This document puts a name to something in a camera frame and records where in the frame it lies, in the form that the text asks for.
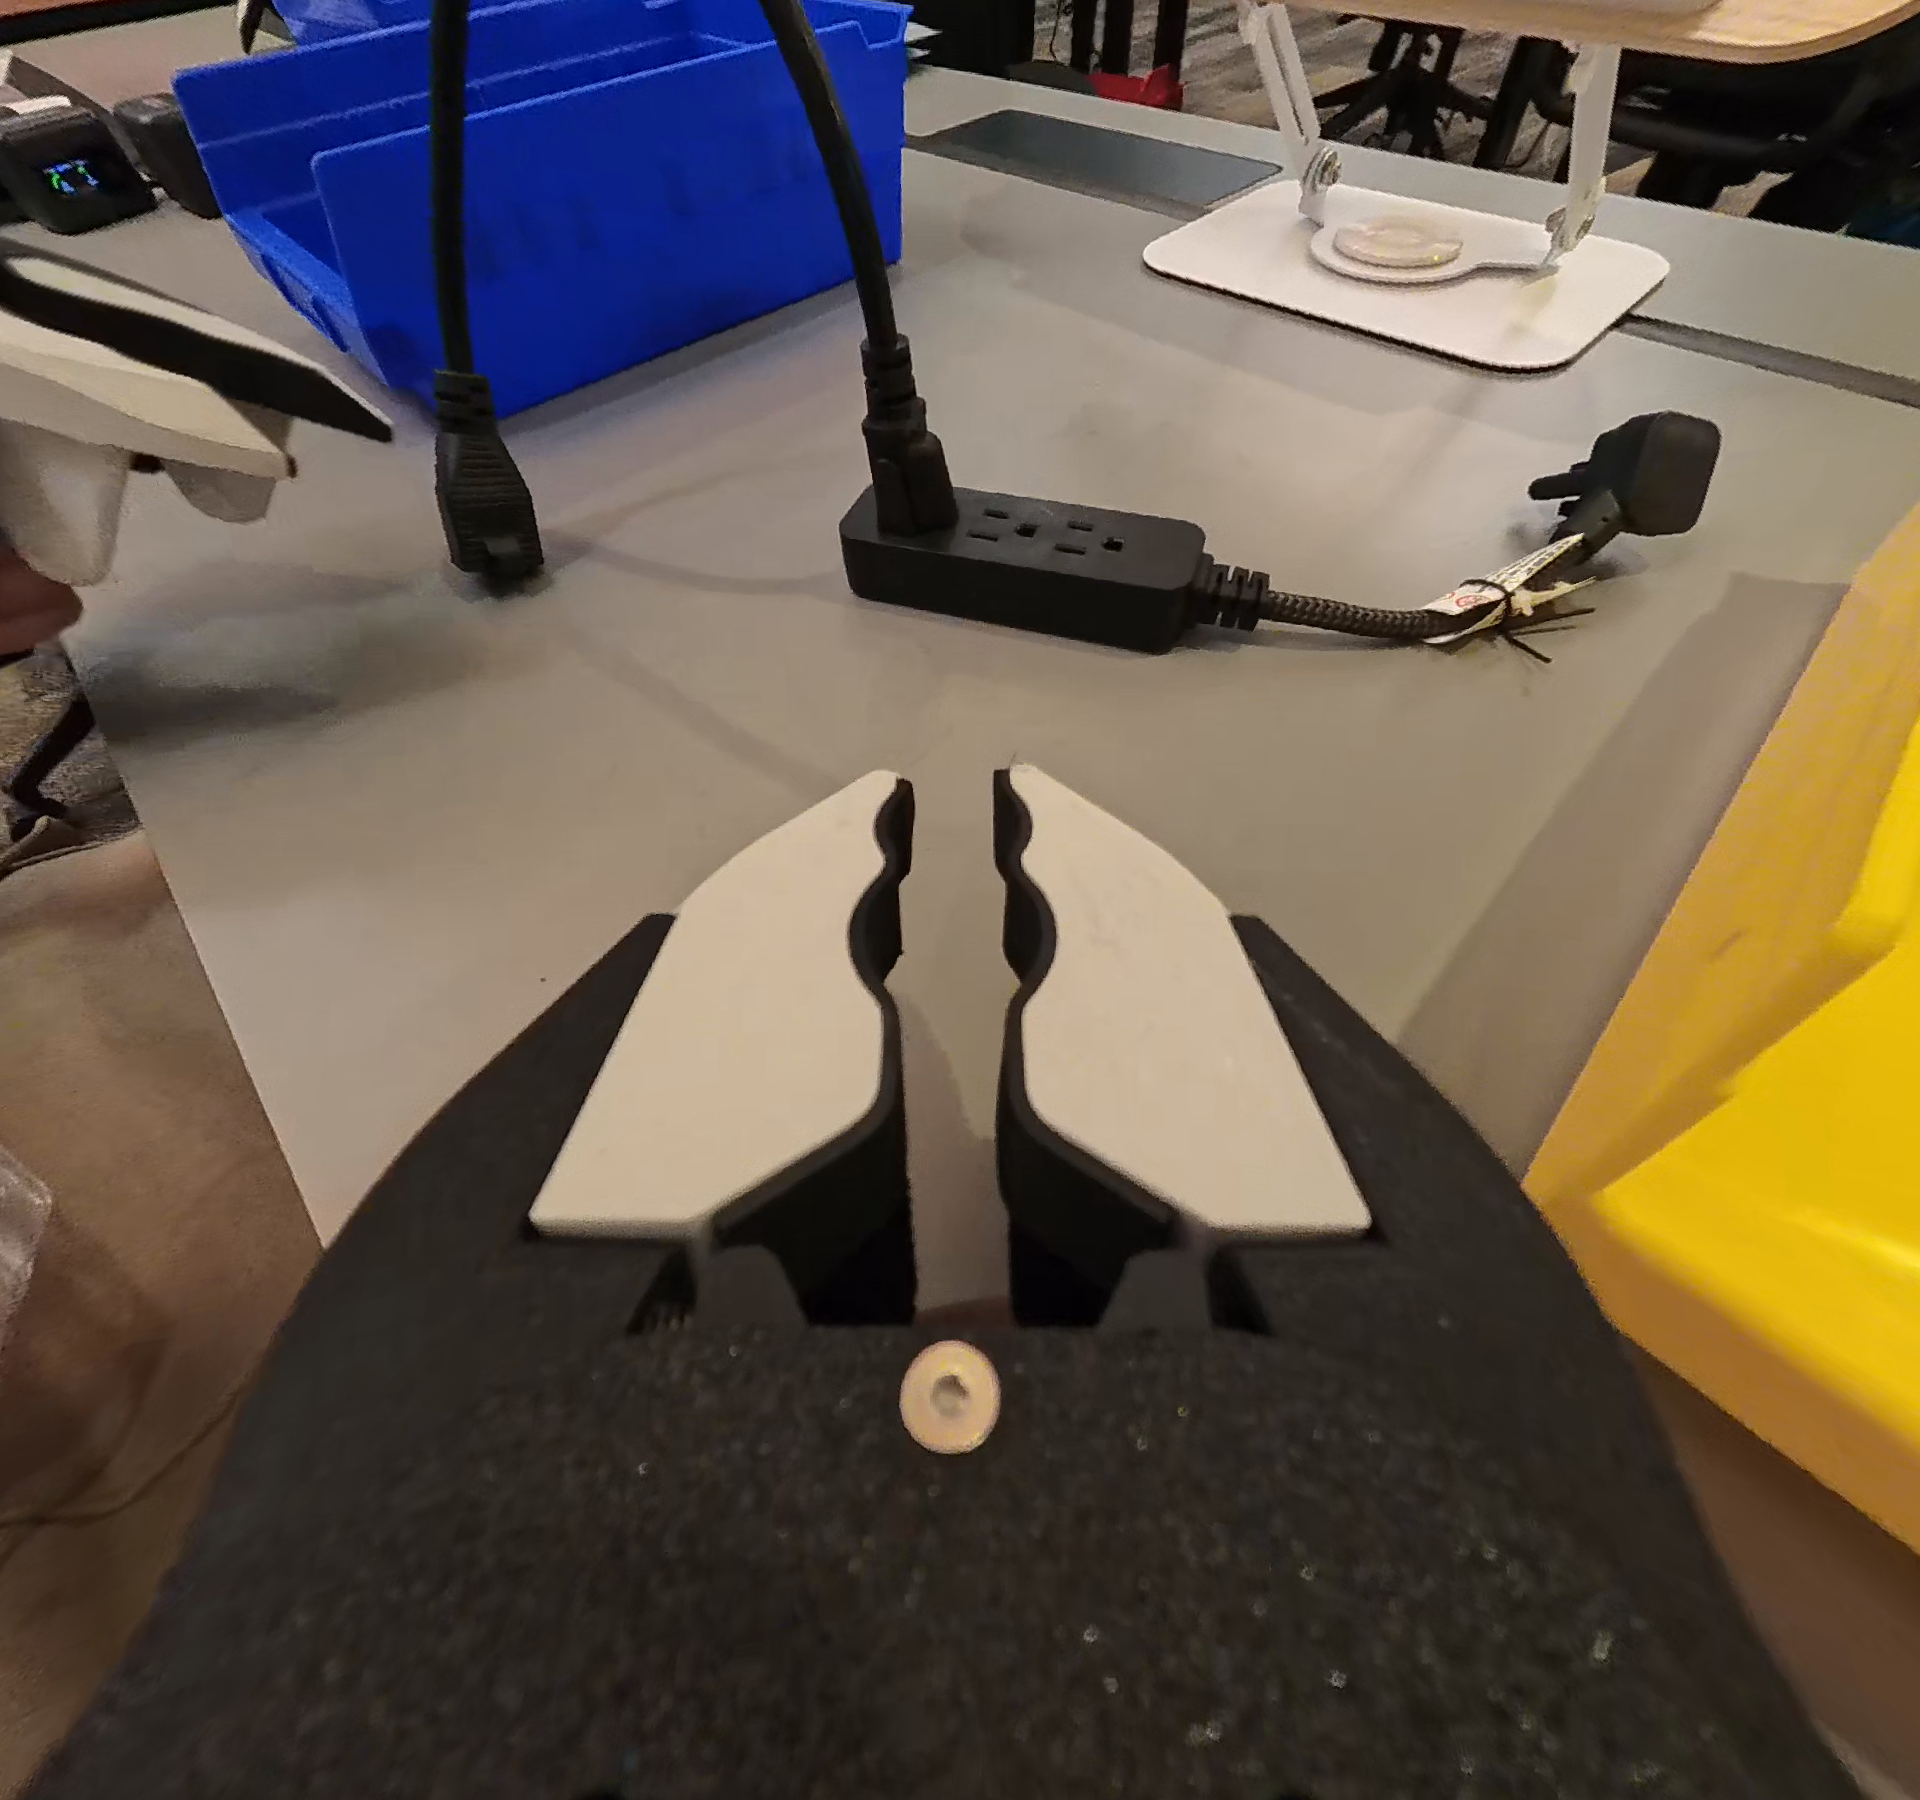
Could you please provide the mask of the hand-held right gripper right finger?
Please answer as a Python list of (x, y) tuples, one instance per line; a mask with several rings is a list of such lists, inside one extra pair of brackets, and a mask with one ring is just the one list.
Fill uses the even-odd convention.
[(1090, 1287), (1143, 1255), (1333, 1245), (1373, 1216), (1223, 902), (1032, 762), (992, 783), (1010, 1226)]

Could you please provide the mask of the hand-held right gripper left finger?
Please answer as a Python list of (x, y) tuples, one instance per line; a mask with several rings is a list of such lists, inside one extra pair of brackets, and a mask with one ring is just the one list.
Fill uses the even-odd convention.
[(900, 1221), (887, 979), (913, 812), (870, 771), (684, 898), (530, 1205), (538, 1236), (759, 1249), (826, 1287)]

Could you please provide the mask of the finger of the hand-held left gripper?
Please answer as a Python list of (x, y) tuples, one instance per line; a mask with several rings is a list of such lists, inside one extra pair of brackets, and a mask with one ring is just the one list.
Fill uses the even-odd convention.
[(272, 482), (297, 476), (284, 429), (267, 431), (212, 386), (12, 313), (1, 314), (1, 429)]
[(329, 432), (389, 444), (391, 422), (322, 365), (241, 324), (51, 253), (1, 242), (12, 319)]

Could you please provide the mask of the black power strip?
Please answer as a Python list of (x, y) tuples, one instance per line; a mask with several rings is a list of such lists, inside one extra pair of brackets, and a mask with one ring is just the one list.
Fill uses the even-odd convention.
[(954, 517), (926, 532), (883, 528), (879, 495), (867, 491), (838, 540), (855, 599), (1118, 652), (1158, 656), (1199, 632), (1266, 629), (1445, 650), (1581, 616), (1574, 601), (1604, 552), (1694, 531), (1720, 454), (1720, 427), (1704, 416), (1621, 420), (1580, 460), (1527, 485), (1526, 498), (1554, 517), (1539, 545), (1414, 608), (1288, 593), (1257, 569), (1216, 560), (1189, 521), (976, 489), (955, 491)]

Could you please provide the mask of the yellow plastic bin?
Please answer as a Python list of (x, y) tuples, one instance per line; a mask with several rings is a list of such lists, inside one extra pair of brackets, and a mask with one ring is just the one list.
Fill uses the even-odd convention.
[(1523, 1191), (1629, 1343), (1918, 1546), (1918, 515), (1836, 612)]

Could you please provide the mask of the grey desk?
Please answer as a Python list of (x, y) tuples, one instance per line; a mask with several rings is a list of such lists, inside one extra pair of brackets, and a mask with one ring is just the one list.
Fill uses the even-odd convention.
[(1403, 607), (1508, 560), (1526, 486), (1639, 413), (1713, 420), (1702, 521), (1541, 637), (1129, 656), (851, 599), (857, 313), (785, 309), (510, 444), (546, 585), (443, 558), (429, 440), (319, 434), (259, 524), (135, 486), (72, 661), (324, 1243), (639, 918), (851, 781), (913, 783), (900, 1008), (922, 1309), (1006, 1290), (1012, 976), (992, 779), (1032, 762), (1264, 918), (1477, 1127), (1538, 1152), (1847, 582), (1916, 507), (1916, 361), (1673, 323), (1471, 372), (1182, 286), (1142, 253), (1211, 142), (1033, 165), (1015, 90), (907, 84), (894, 286), (957, 482), (1198, 524)]

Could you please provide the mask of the person's left hand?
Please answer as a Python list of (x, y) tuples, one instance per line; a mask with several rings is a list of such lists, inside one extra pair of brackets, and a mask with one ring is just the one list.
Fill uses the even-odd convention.
[(68, 632), (83, 614), (78, 589), (35, 570), (12, 545), (1, 545), (0, 659), (12, 667)]

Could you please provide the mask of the black battery pack with display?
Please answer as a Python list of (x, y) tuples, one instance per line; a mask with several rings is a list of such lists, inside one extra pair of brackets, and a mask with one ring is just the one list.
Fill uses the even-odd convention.
[(76, 236), (151, 214), (149, 182), (110, 127), (62, 94), (1, 109), (3, 221)]

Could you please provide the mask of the person's tan trousers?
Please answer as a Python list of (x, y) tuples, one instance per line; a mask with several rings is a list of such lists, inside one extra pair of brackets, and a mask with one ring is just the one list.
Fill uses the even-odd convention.
[(142, 834), (3, 880), (1, 1782), (70, 1733), (179, 1560), (319, 1240)]

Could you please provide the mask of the white document stand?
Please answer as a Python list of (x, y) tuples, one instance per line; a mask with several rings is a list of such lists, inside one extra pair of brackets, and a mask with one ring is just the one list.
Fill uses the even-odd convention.
[[(1698, 14), (1720, 0), (1545, 2), (1617, 19)], [(1150, 242), (1152, 275), (1505, 375), (1569, 365), (1665, 280), (1662, 255), (1585, 247), (1605, 191), (1617, 44), (1574, 57), (1567, 171), (1556, 211), (1534, 224), (1347, 181), (1311, 115), (1285, 6), (1239, 0), (1235, 28), (1257, 65), (1281, 174)]]

